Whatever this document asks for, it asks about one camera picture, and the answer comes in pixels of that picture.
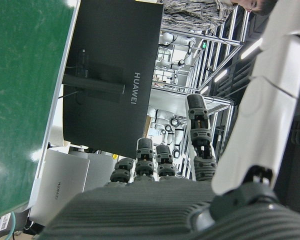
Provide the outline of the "right robot dexterous hand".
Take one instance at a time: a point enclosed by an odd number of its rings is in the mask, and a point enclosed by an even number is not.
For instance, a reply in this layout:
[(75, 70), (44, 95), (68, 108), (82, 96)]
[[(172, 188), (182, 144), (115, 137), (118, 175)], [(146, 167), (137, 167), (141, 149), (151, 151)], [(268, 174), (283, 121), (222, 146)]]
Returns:
[(300, 240), (300, 213), (274, 186), (300, 93), (300, 0), (269, 16), (250, 83), (216, 167), (199, 151), (202, 97), (186, 101), (192, 179), (167, 176), (77, 194), (41, 240)]

